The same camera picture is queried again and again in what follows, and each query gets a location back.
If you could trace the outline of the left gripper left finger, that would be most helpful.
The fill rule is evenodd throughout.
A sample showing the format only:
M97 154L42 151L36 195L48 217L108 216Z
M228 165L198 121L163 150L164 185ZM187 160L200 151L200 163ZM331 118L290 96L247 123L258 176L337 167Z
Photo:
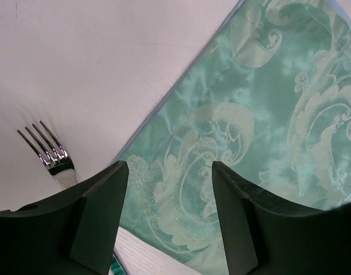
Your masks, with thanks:
M0 274L108 274L129 169L118 161L16 211L0 211Z

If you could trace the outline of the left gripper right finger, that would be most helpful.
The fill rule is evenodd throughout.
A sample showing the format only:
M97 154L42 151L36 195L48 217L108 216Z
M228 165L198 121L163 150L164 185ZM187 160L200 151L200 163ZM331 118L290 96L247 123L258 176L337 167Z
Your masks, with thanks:
M327 211L288 201L212 164L229 274L351 274L351 203Z

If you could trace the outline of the green patterned cloth napkin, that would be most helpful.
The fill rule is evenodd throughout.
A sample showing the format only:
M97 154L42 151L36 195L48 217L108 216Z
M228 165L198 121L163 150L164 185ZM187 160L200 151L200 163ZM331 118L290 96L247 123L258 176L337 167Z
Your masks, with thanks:
M227 274L214 161L305 206L351 202L351 28L329 1L244 1L121 159L121 227Z

